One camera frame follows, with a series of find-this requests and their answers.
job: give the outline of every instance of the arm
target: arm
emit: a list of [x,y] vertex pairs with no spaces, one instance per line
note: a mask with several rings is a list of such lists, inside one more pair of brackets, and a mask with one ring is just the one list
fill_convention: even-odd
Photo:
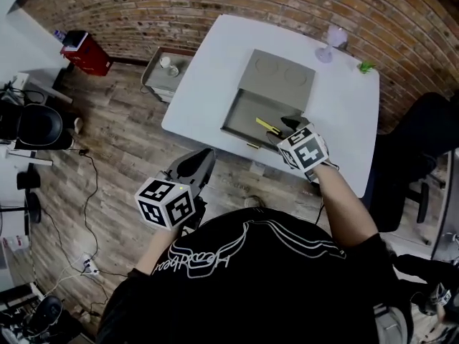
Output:
[[177,237],[176,229],[172,231],[158,229],[151,238],[150,245],[145,254],[137,263],[136,269],[139,272],[150,275],[161,254],[177,239]]
[[314,168],[321,185],[331,234],[341,247],[354,247],[378,233],[369,212],[333,167]]

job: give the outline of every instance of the person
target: person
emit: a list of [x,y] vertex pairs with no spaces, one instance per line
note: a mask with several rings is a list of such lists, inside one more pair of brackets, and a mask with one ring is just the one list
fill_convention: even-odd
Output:
[[409,342],[410,301],[372,218],[335,168],[314,172],[333,238],[259,204],[180,238],[158,230],[96,343],[380,343],[397,325],[381,329],[375,307],[402,312]]

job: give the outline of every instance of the wine glass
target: wine glass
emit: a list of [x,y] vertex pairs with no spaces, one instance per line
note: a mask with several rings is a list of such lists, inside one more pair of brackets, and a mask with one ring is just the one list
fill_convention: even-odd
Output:
[[347,41],[347,33],[342,28],[329,26],[326,41],[328,43],[327,47],[317,49],[316,57],[319,59],[319,61],[328,64],[333,59],[331,55],[331,48],[337,47]]

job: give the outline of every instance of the white cup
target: white cup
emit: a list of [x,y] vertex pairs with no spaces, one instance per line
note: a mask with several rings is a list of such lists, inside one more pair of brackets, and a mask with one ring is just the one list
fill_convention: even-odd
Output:
[[162,68],[167,69],[171,66],[171,58],[168,56],[164,56],[159,60],[159,64]]

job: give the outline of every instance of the gray box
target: gray box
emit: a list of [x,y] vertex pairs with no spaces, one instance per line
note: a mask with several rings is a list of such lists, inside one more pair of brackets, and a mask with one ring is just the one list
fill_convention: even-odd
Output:
[[291,132],[280,118],[303,113],[315,73],[282,57],[254,50],[222,130],[277,153],[266,137],[267,129],[256,123],[256,118],[283,133]]
[[315,71],[254,49],[239,88],[304,111]]
[[[141,83],[156,99],[167,103],[172,101],[177,87],[193,59],[192,52],[179,50],[183,54],[177,54],[171,51],[174,50],[167,47],[157,47],[141,78]],[[179,75],[171,77],[169,71],[161,67],[159,60],[164,56],[171,58],[172,65],[177,66],[180,71]]]

